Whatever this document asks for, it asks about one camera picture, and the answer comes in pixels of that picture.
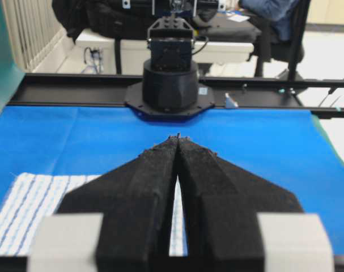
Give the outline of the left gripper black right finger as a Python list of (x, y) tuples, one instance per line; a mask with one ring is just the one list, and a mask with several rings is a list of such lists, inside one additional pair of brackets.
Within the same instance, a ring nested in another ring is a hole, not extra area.
[(295, 195), (187, 138), (177, 149), (188, 254), (202, 271), (263, 271), (257, 215), (302, 213)]

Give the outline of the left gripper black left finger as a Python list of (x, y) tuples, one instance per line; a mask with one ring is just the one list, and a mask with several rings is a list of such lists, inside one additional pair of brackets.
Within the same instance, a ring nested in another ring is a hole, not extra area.
[(99, 271), (151, 271), (167, 258), (176, 183), (177, 137), (68, 192), (59, 214), (102, 213)]

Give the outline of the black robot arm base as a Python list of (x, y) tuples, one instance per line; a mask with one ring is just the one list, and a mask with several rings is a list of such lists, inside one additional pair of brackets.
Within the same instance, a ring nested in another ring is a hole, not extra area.
[(125, 104), (155, 120), (183, 120), (214, 107), (214, 92), (199, 82), (192, 59), (195, 41), (185, 19), (158, 19), (148, 29), (151, 57), (143, 64), (142, 81), (128, 87)]

